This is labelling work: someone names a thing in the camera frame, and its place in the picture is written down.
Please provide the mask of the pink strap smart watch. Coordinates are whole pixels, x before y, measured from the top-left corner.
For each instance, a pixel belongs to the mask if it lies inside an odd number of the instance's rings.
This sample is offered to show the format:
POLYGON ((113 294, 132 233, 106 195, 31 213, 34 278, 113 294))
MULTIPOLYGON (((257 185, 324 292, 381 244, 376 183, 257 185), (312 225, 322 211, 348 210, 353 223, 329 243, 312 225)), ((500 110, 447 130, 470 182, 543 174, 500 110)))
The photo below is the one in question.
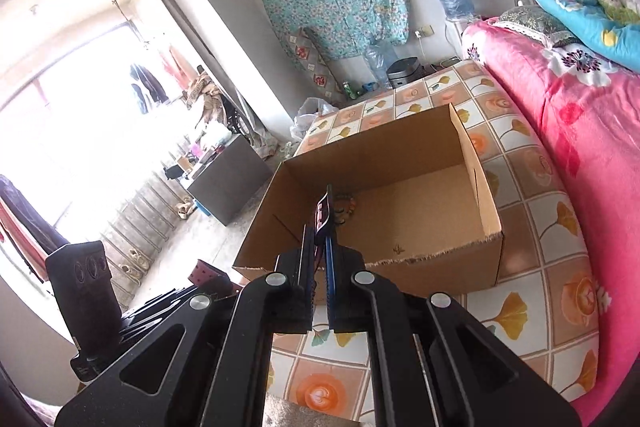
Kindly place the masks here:
POLYGON ((335 219, 332 185, 326 186, 324 194, 314 212, 314 269, 318 270, 326 259, 326 253, 333 246, 335 219))

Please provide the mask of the white fluffy towel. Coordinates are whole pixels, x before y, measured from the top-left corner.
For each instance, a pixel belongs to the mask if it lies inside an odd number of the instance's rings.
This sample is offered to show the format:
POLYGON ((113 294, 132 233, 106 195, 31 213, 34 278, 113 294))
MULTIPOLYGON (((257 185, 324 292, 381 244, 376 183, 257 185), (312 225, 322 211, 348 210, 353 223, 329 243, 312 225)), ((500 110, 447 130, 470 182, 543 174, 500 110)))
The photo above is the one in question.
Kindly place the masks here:
POLYGON ((266 394, 262 427, 358 427, 358 421, 320 413, 266 394))

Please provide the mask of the brown cardboard box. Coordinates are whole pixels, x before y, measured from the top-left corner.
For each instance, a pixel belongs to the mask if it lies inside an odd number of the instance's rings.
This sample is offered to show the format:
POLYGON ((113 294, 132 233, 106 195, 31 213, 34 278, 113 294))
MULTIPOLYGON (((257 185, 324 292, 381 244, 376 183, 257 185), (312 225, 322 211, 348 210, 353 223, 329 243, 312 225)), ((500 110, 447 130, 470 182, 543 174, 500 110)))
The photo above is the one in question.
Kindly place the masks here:
POLYGON ((233 262, 254 280, 302 245, 326 186, 354 212, 337 230, 368 270, 406 293, 495 286, 503 234, 472 141, 452 106, 381 124, 283 161, 233 262), (405 249, 401 255, 395 245, 405 249))

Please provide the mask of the grey low cabinet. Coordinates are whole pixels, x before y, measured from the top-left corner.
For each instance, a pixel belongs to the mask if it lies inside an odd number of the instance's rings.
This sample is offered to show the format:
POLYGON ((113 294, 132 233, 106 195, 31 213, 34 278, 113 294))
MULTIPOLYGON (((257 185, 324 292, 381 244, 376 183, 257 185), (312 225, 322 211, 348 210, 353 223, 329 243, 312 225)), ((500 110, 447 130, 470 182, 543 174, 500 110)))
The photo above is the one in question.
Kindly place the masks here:
POLYGON ((241 135, 186 180, 186 191, 223 225, 230 225, 254 194, 272 177, 272 170, 241 135))

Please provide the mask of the white plastic bag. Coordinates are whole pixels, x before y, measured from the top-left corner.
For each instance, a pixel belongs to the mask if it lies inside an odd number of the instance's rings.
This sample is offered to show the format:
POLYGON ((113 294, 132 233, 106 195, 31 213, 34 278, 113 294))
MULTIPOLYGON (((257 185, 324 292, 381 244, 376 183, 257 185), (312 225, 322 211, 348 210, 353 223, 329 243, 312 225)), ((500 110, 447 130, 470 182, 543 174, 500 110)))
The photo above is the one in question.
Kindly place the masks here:
POLYGON ((290 128, 292 139, 297 142, 302 141, 318 117, 326 116, 336 111, 337 108, 323 100, 323 98, 306 98, 294 116, 293 126, 290 128))

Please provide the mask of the black rice cooker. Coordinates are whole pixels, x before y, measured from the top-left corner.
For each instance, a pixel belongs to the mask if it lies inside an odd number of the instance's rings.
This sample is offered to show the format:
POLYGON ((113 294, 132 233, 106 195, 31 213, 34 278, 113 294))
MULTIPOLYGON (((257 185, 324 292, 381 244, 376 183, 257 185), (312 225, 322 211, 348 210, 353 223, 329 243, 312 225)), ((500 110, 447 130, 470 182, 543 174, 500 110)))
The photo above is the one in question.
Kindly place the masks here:
POLYGON ((424 69, 417 57, 406 57, 393 62, 386 76, 394 89, 424 77, 424 69))

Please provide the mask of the pink floral blanket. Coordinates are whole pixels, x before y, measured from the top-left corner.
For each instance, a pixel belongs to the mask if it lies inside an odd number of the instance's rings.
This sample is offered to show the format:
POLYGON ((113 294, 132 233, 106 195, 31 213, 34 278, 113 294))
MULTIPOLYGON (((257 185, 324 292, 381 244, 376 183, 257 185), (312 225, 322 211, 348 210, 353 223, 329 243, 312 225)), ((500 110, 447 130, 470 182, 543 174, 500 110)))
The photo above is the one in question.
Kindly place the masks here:
POLYGON ((600 313, 596 385, 574 406, 584 425, 639 422, 639 77, 580 43, 548 48, 483 20, 466 56, 506 88, 559 168, 585 235, 600 313))

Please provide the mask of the blue quilt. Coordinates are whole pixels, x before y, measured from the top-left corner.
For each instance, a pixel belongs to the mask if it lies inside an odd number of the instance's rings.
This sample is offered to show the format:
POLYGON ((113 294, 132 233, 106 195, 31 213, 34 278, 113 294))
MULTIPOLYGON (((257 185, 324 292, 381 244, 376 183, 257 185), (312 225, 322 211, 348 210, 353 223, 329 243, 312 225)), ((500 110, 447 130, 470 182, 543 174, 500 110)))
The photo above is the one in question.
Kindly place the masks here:
POLYGON ((600 0, 535 0, 597 54, 639 72, 639 15, 600 0))

